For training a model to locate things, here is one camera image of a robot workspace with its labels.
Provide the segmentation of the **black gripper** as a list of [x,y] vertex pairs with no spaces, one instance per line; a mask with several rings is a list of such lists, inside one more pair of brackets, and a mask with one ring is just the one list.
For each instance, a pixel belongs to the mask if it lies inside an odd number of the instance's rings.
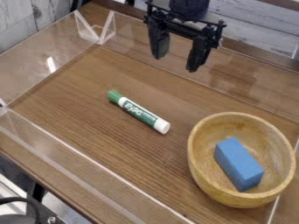
[[206,63],[211,48],[218,48],[222,41],[226,21],[208,13],[211,0],[147,0],[144,22],[148,23],[150,46],[154,57],[159,60],[170,50],[170,32],[192,41],[186,69],[194,73]]

